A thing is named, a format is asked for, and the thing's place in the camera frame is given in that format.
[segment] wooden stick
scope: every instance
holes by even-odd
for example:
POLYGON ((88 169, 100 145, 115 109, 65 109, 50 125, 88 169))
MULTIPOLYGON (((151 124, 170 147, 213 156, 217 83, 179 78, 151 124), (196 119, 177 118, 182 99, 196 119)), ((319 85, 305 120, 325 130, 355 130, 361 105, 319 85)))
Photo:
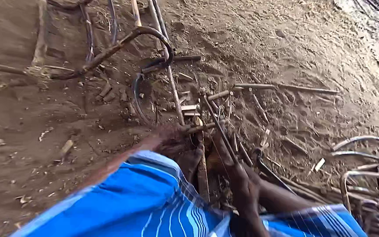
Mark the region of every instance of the wooden stick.
POLYGON ((254 73, 251 73, 251 78, 258 84, 261 84, 261 81, 254 75, 254 73))
POLYGON ((306 155, 306 156, 308 155, 308 151, 306 151, 303 147, 296 144, 291 139, 289 139, 287 137, 282 137, 282 140, 288 142, 290 145, 292 145, 292 147, 296 148, 298 151, 302 152, 304 155, 306 155))
POLYGON ((193 81, 194 80, 194 79, 192 79, 192 77, 190 77, 190 76, 188 76, 187 74, 184 74, 184 73, 178 73, 178 75, 181 75, 184 78, 187 78, 189 81, 193 81))
MULTIPOLYGON (((194 117, 193 122, 196 125, 202 126, 203 122, 199 117, 194 117)), ((204 132, 197 135, 198 142, 203 144, 203 154, 201 160, 198 163, 198 193, 206 202, 210 202, 210 194, 208 192, 208 179, 207 179, 207 167, 206 167, 206 155, 204 147, 204 132)))
POLYGON ((204 130, 210 129, 212 127, 214 127, 214 123, 205 124, 203 126, 192 127, 190 129, 188 129, 187 133, 192 134, 192 133, 196 133, 199 131, 204 131, 204 130))
POLYGON ((19 74, 19 75, 27 75, 27 73, 24 70, 14 68, 14 67, 5 66, 5 65, 1 65, 1 64, 0 64, 0 72, 13 73, 13 74, 19 74))
POLYGON ((34 49, 34 56, 32 60, 32 66, 43 66, 45 64, 46 50, 48 48, 46 44, 46 19, 48 5, 46 0, 38 0, 39 6, 39 30, 38 40, 36 41, 36 48, 34 49))
POLYGON ((218 108, 218 106, 216 105, 216 103, 215 103, 213 100, 209 100, 208 102, 210 103, 210 105, 211 105, 211 107, 213 108, 213 110, 218 114, 218 112, 219 112, 219 108, 218 108))
POLYGON ((311 87, 304 87, 304 86, 292 86, 292 85, 285 85, 285 84, 278 84, 279 88, 285 88, 288 90, 295 90, 295 91, 302 91, 302 92, 319 92, 324 94, 337 94, 339 91, 334 90, 328 90, 328 89, 318 89, 318 88, 311 88, 311 87))
POLYGON ((131 5, 133 8, 133 14, 134 14, 134 19, 136 21, 136 26, 142 26, 141 19, 140 19, 140 12, 138 11, 137 0, 131 0, 131 5))
POLYGON ((248 153, 246 153, 246 150, 245 150, 245 148, 241 142, 239 142, 239 149, 241 151, 242 159, 245 161, 245 163, 248 166, 252 167, 253 166, 252 160, 251 160, 251 158, 249 158, 249 155, 248 155, 248 153))
POLYGON ((208 100, 215 100, 215 99, 218 99, 220 97, 227 96, 229 94, 230 94, 229 90, 225 90, 225 91, 222 91, 220 93, 217 93, 217 94, 214 94, 214 95, 210 95, 207 99, 208 100))
POLYGON ((275 85, 272 84, 250 84, 250 83, 236 83, 235 87, 242 88, 255 88, 255 89, 277 89, 275 85))
POLYGON ((293 186, 297 189, 300 189, 300 190, 303 190, 307 193, 309 193, 311 196, 313 196, 316 200, 320 200, 320 202, 322 203, 325 203, 325 204, 328 204, 328 203, 331 203, 329 200, 326 200, 324 197, 318 195, 317 193, 307 189, 306 187, 303 187, 297 183, 295 183, 294 181, 292 180, 289 180, 288 178, 284 177, 284 176, 280 176, 280 179, 285 182, 286 184, 290 185, 290 186, 293 186))
POLYGON ((231 146, 232 146, 232 149, 235 153, 238 152, 238 145, 237 145, 237 142, 236 142, 236 132, 234 132, 232 134, 232 143, 231 143, 231 146))
POLYGON ((264 109, 261 107, 260 102, 258 102, 257 96, 255 96, 255 94, 252 92, 252 89, 251 89, 251 91, 250 91, 250 94, 251 94, 251 96, 252 96, 252 99, 254 100, 254 104, 255 104, 255 106, 256 106, 257 109, 260 111, 260 115, 261 115, 261 117, 264 119, 264 121, 266 121, 267 123, 269 123, 269 120, 268 120, 268 118, 267 118, 266 112, 265 112, 264 109))

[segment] curved metal rod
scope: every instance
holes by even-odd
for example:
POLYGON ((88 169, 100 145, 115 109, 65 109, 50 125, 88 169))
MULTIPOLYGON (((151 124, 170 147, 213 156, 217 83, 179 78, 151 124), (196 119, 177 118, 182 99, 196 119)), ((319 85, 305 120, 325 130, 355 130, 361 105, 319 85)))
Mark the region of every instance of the curved metal rod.
POLYGON ((51 78, 54 80, 68 80, 71 78, 76 78, 78 76, 84 75, 87 72, 93 70, 99 64, 101 64, 105 59, 111 57, 118 50, 122 49, 124 45, 128 44, 131 40, 133 40, 139 35, 144 35, 144 34, 153 35, 157 37, 158 39, 160 39, 161 42, 165 44, 170 56, 166 60, 166 62, 161 62, 161 64, 164 67, 167 67, 168 65, 170 65, 171 62, 173 61, 174 53, 166 37, 163 36, 159 31, 151 27, 140 26, 140 27, 136 27, 133 31, 131 31, 128 35, 126 35, 122 40, 118 41, 115 45, 113 45, 112 47, 104 51, 103 53, 98 54, 91 62, 86 63, 80 70, 76 70, 74 71, 74 73, 54 75, 54 76, 51 76, 51 78))
POLYGON ((255 160, 257 161, 257 167, 258 169, 263 172, 265 175, 267 175, 268 177, 270 177, 272 180, 274 180, 276 183, 277 186, 280 186, 284 189, 286 189, 287 191, 293 193, 294 195, 297 196, 297 194, 286 184, 284 183, 280 178, 279 176, 277 176, 273 171, 271 171, 267 165, 265 165, 261 159, 261 156, 262 156, 263 152, 261 151, 261 148, 254 148, 252 150, 252 155, 251 155, 251 160, 255 160))
POLYGON ((368 172, 368 171, 347 171, 340 178, 340 191, 341 191, 341 199, 343 200, 343 205, 345 205, 346 209, 351 212, 351 206, 349 201, 349 195, 347 193, 347 184, 346 180, 350 176, 370 176, 379 178, 379 173, 376 172, 368 172))
POLYGON ((131 84, 131 91, 133 92, 133 104, 135 109, 137 110, 137 113, 139 117, 143 120, 143 122, 147 125, 150 126, 152 123, 149 121, 149 119, 144 115, 143 110, 141 109, 140 102, 139 102, 139 84, 141 80, 144 79, 144 74, 142 73, 137 73, 137 77, 134 79, 133 83, 131 84))
POLYGON ((80 5, 81 13, 84 18, 84 23, 86 24, 86 35, 87 35, 87 45, 88 52, 86 55, 86 63, 90 62, 94 58, 94 35, 93 28, 91 26, 90 16, 86 10, 86 5, 80 5))
POLYGON ((364 157, 379 161, 379 157, 371 155, 371 154, 359 152, 359 151, 336 151, 336 152, 331 152, 330 155, 331 156, 364 156, 364 157))
POLYGON ((113 2, 112 0, 108 0, 108 8, 109 8, 109 13, 111 15, 112 19, 112 28, 111 28, 111 45, 115 44, 116 37, 118 35, 118 21, 116 20, 116 14, 115 14, 115 8, 113 7, 113 2))
POLYGON ((368 136, 368 135, 365 135, 365 136, 357 136, 357 137, 350 137, 340 143, 337 143, 335 146, 333 146, 333 148, 331 149, 332 151, 337 151, 339 150, 340 148, 350 144, 350 143, 354 143, 356 141, 362 141, 362 140, 377 140, 379 141, 379 137, 376 137, 376 136, 368 136))
POLYGON ((93 0, 80 0, 80 1, 77 1, 76 3, 66 3, 66 4, 60 4, 54 0, 47 0, 47 1, 48 1, 48 4, 53 5, 55 7, 59 7, 64 10, 73 11, 73 10, 78 10, 78 8, 80 8, 80 5, 86 6, 87 4, 91 3, 93 0))

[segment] curved branch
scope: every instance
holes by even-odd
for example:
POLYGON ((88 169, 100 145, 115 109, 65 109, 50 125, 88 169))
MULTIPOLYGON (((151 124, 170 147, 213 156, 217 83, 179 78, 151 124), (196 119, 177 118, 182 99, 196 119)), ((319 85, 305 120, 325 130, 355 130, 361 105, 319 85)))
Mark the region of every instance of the curved branch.
POLYGON ((149 34, 157 37, 161 40, 162 43, 165 44, 166 48, 168 49, 170 57, 166 62, 161 62, 161 65, 163 67, 167 67, 171 64, 173 61, 174 53, 171 45, 159 31, 151 28, 151 27, 144 27, 140 26, 135 28, 133 31, 131 31, 128 35, 126 35, 122 40, 118 41, 115 45, 110 47, 108 50, 104 51, 103 53, 98 54, 91 62, 86 63, 80 70, 74 71, 74 73, 65 73, 61 75, 54 75, 51 77, 51 79, 55 80, 68 80, 71 78, 76 78, 78 76, 84 75, 88 73, 89 71, 96 68, 99 64, 101 64, 105 59, 111 57, 114 53, 122 49, 126 44, 128 44, 131 40, 136 38, 139 35, 149 34))
POLYGON ((340 148, 350 144, 350 143, 353 143, 353 142, 356 142, 356 141, 362 141, 362 140, 377 140, 379 141, 379 137, 376 137, 376 136, 368 136, 368 135, 365 135, 365 136, 356 136, 356 137, 350 137, 340 143, 337 143, 335 146, 333 146, 332 150, 333 151, 336 151, 336 150, 339 150, 340 148))

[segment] bamboo piece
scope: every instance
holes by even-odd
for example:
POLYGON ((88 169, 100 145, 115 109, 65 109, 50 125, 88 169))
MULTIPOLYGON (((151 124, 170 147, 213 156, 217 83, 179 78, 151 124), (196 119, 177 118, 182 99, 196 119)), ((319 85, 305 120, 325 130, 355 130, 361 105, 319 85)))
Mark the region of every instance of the bamboo piece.
MULTIPOLYGON (((203 127, 203 121, 199 117, 193 118, 193 123, 197 126, 203 127)), ((203 153, 201 160, 198 163, 197 169, 197 178, 198 178, 198 193, 206 202, 210 202, 210 194, 208 192, 208 178, 207 178, 207 167, 206 167, 206 156, 205 156, 205 147, 204 147, 204 132, 201 132, 197 135, 198 142, 203 144, 203 153)))
POLYGON ((254 88, 254 89, 274 89, 274 90, 277 89, 277 87, 272 84, 255 84, 255 83, 236 83, 235 87, 254 88))
POLYGON ((215 100, 215 99, 218 99, 220 97, 227 96, 229 94, 230 94, 229 90, 225 90, 225 91, 222 91, 220 93, 217 93, 217 94, 214 94, 214 95, 210 95, 207 99, 208 100, 215 100))
POLYGON ((136 26, 142 26, 141 19, 140 19, 140 12, 138 11, 138 5, 137 0, 131 0, 131 5, 133 8, 133 14, 134 14, 134 20, 136 22, 136 26))
POLYGON ((6 65, 1 65, 1 64, 0 64, 0 72, 27 75, 27 73, 22 69, 18 69, 18 68, 6 66, 6 65))
POLYGON ((32 60, 32 66, 43 66, 45 64, 45 55, 48 48, 45 41, 46 34, 46 19, 48 4, 46 0, 38 0, 39 6, 39 30, 38 40, 36 41, 36 48, 34 49, 34 56, 32 60))
POLYGON ((238 145, 239 145, 239 150, 241 151, 242 159, 244 160, 244 162, 245 162, 248 166, 252 167, 252 166, 253 166, 253 164, 252 164, 252 160, 251 160, 251 158, 249 158, 248 153, 246 153, 246 150, 245 150, 244 146, 242 145, 241 142, 239 142, 238 145))
POLYGON ((266 112, 264 111, 264 109, 261 107, 260 105, 260 102, 258 101, 257 99, 257 96, 255 96, 255 94, 252 92, 252 89, 250 88, 250 94, 252 96, 252 99, 254 100, 254 104, 255 106, 257 107, 257 109, 260 111, 260 115, 261 117, 264 119, 264 121, 266 121, 267 123, 269 123, 269 120, 267 118, 267 115, 266 115, 266 112))
POLYGON ((304 87, 304 86, 292 86, 292 85, 285 85, 285 84, 278 84, 279 88, 284 88, 288 90, 295 90, 295 91, 302 91, 302 92, 319 92, 324 94, 338 94, 339 91, 334 90, 328 90, 328 89, 318 89, 318 88, 311 88, 311 87, 304 87))
POLYGON ((188 129, 187 133, 192 134, 192 133, 196 133, 199 131, 204 131, 204 130, 210 129, 212 127, 214 127, 214 123, 205 124, 203 126, 192 127, 190 129, 188 129))

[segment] hand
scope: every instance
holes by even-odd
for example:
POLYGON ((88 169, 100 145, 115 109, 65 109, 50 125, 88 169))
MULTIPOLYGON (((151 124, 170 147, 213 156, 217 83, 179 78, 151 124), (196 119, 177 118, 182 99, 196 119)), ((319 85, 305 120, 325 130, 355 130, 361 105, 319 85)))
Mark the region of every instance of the hand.
POLYGON ((261 178, 244 164, 235 164, 230 172, 230 187, 233 194, 233 204, 240 216, 250 219, 257 217, 258 200, 260 196, 261 178))
POLYGON ((164 124, 156 128, 152 134, 144 138, 140 145, 147 150, 155 150, 171 140, 180 140, 185 132, 190 128, 189 125, 164 124))

